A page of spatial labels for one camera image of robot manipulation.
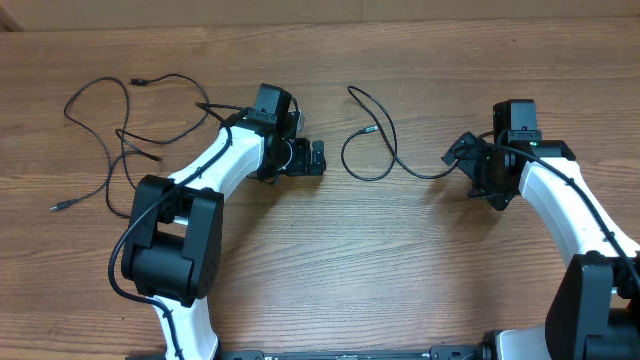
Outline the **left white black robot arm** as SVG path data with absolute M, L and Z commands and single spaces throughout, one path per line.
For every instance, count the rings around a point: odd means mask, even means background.
M 324 144 L 299 137 L 303 122 L 289 92 L 261 84 L 254 105 L 233 108 L 196 160 L 168 177 L 139 182 L 108 279 L 116 294 L 156 311 L 166 342 L 160 358 L 219 358 L 207 296 L 220 266 L 225 201 L 250 175 L 324 173 Z

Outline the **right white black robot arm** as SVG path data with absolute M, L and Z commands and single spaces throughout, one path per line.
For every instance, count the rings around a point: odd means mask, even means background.
M 574 153 L 546 140 L 531 99 L 493 107 L 493 140 L 461 135 L 442 157 L 472 182 L 468 195 L 503 211 L 517 196 L 536 211 L 566 271 L 543 324 L 497 330 L 473 346 L 431 348 L 433 359 L 636 359 L 639 245 L 589 190 Z

